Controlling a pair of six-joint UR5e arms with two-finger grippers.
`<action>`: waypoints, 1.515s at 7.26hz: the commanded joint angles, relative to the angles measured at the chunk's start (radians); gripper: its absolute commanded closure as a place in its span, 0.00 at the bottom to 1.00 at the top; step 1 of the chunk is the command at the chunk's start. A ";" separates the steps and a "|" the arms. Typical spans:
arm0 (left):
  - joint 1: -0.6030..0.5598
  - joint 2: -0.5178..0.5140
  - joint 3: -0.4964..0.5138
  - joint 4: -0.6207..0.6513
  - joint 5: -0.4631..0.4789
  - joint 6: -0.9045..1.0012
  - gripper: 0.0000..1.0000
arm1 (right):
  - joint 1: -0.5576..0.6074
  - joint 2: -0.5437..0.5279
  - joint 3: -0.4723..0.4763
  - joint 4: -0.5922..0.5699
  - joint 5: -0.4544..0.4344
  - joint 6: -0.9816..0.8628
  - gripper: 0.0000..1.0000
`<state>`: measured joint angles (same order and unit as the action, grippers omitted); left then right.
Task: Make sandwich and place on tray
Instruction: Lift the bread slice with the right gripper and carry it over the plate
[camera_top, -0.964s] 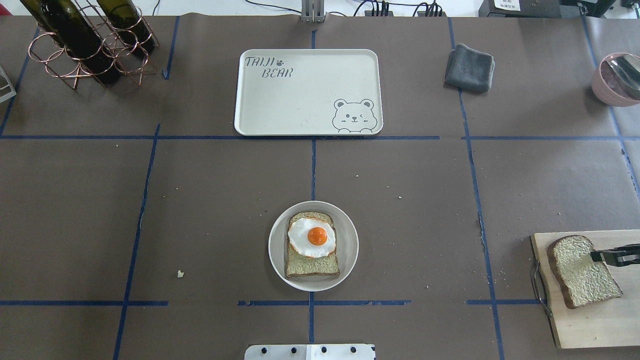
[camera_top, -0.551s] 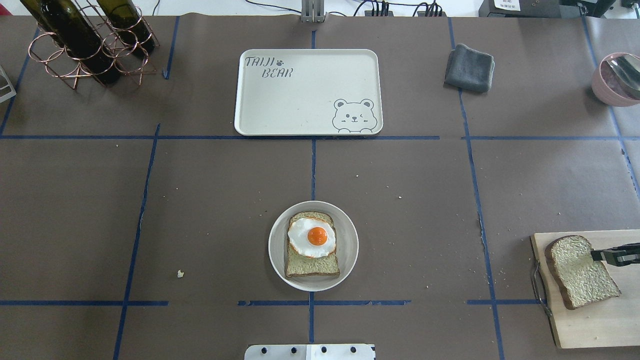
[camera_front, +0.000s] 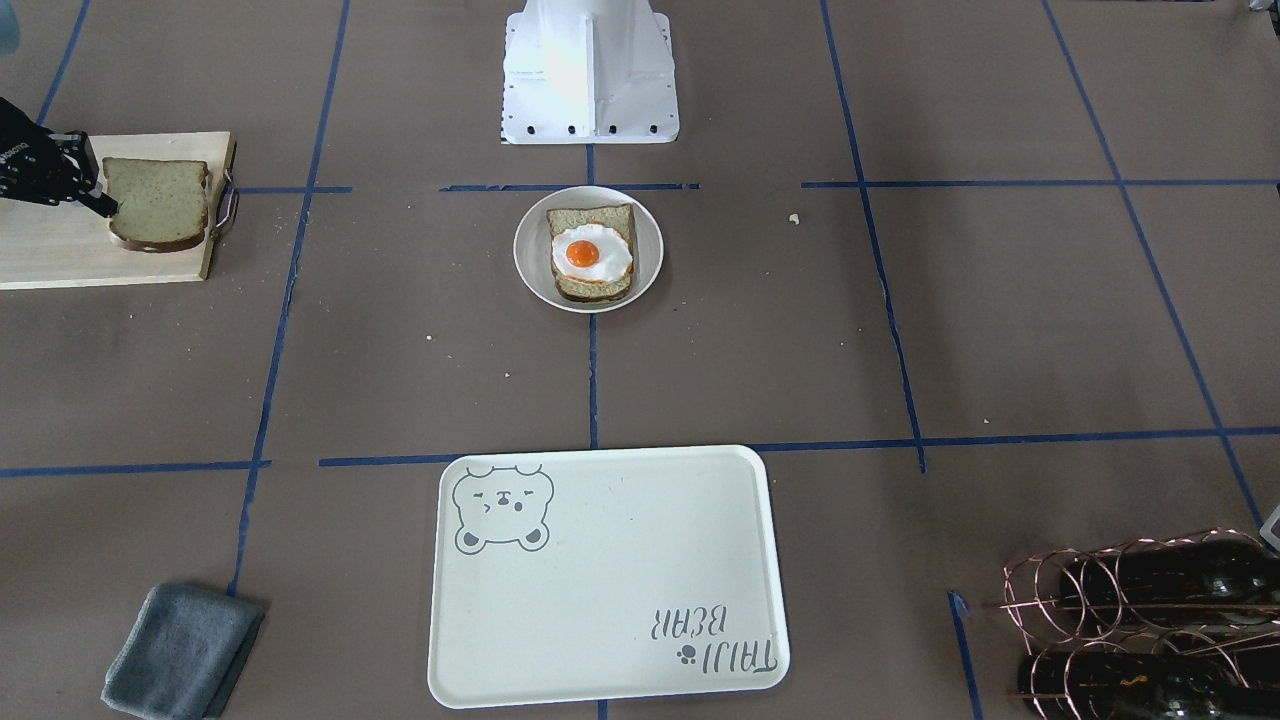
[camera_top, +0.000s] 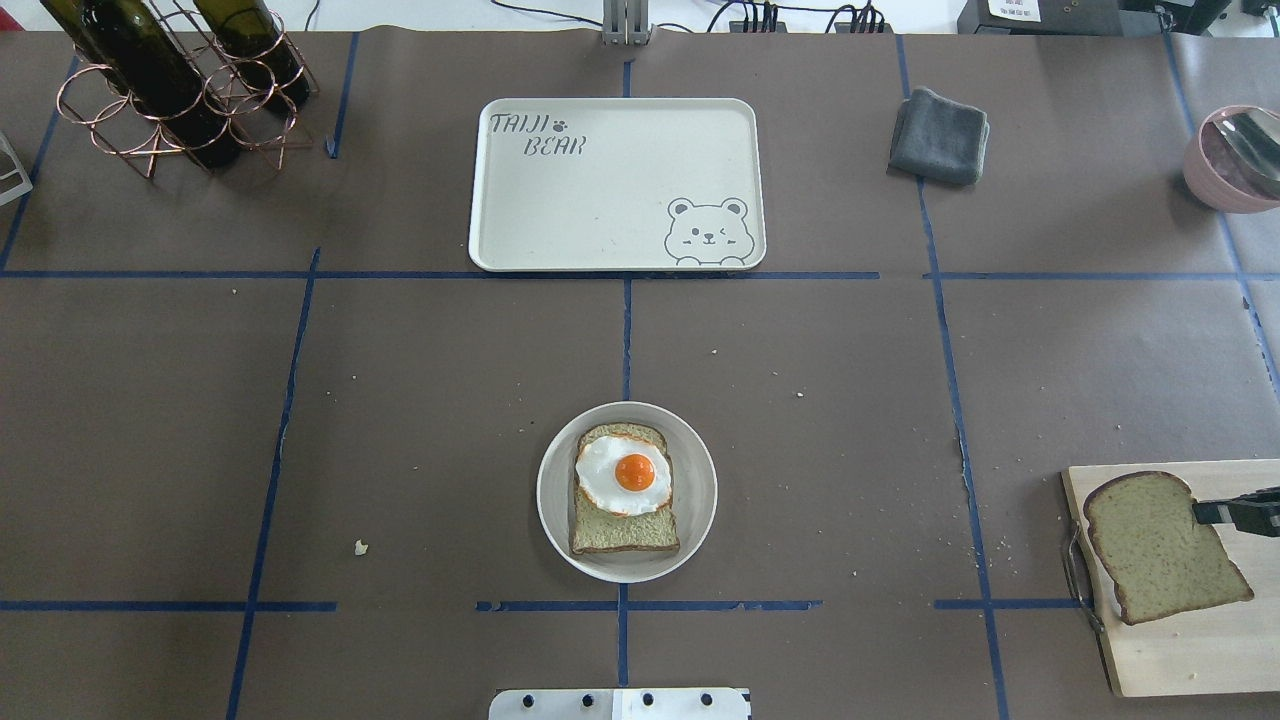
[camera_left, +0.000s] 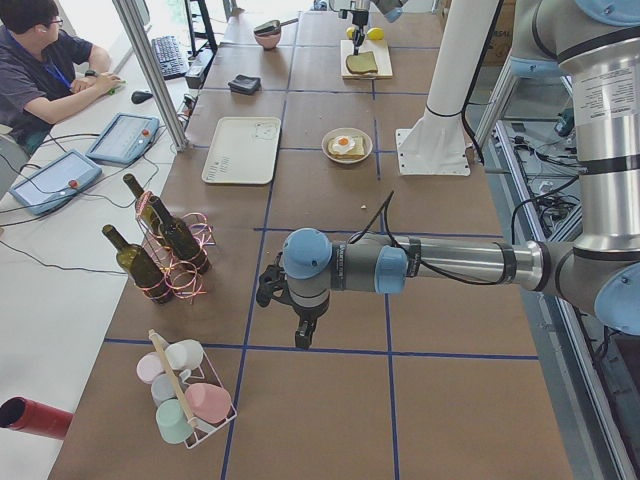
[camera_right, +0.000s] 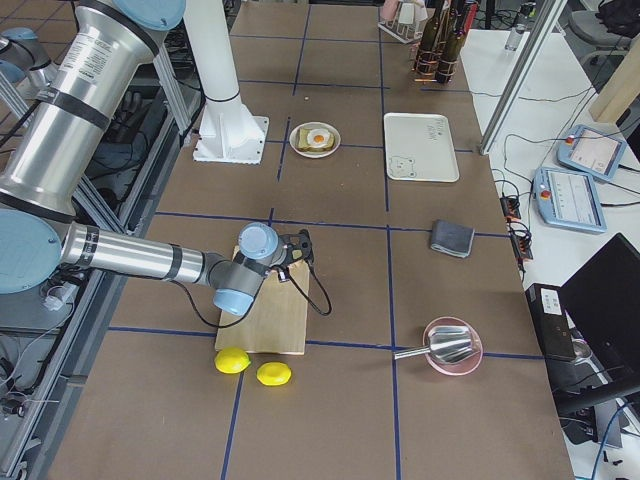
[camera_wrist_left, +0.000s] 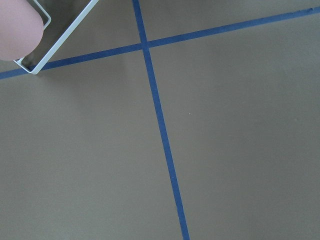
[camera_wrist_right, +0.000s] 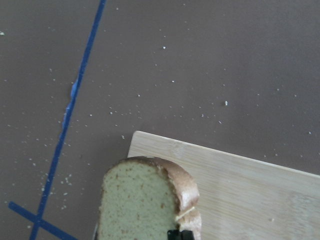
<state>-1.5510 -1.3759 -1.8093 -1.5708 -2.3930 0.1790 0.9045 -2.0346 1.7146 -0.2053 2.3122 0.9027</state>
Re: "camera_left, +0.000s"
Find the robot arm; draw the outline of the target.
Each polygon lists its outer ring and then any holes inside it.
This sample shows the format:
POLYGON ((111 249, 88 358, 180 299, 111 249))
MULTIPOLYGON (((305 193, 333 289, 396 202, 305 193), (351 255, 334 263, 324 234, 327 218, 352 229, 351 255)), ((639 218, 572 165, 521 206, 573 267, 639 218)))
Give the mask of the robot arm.
POLYGON ((257 303, 293 308, 297 347, 311 345, 334 291, 395 294, 407 279, 518 284, 559 297, 614 330, 639 331, 639 5, 520 1, 511 65, 571 79, 582 231, 571 242, 465 242, 376 235, 333 242, 292 232, 260 275, 257 303))
POLYGON ((365 27, 369 24, 369 11, 371 4, 374 4, 388 22, 395 22, 403 13, 403 6, 406 1, 402 0, 354 0, 348 1, 343 7, 338 9, 338 15, 346 19, 352 15, 352 24, 355 31, 352 35, 353 54, 358 55, 360 47, 363 45, 366 32, 365 27))

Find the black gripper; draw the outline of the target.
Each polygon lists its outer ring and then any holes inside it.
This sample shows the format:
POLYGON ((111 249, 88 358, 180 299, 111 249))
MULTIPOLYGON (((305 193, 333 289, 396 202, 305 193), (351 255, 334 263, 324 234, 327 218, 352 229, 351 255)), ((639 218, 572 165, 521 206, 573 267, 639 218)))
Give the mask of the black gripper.
POLYGON ((352 23, 356 28, 354 38, 351 40, 353 44, 353 55, 358 55, 359 48, 362 46, 365 40, 364 27, 360 25, 367 25, 369 20, 370 0, 348 0, 339 1, 337 10, 339 17, 346 19, 348 14, 352 15, 352 23))
POLYGON ((272 264, 259 276, 259 285, 255 300, 260 307, 266 308, 272 300, 289 305, 299 316, 299 325, 295 331, 295 347, 309 349, 312 345, 314 329, 320 317, 316 307, 303 307, 293 299, 290 292, 284 267, 280 265, 282 254, 278 253, 272 264))

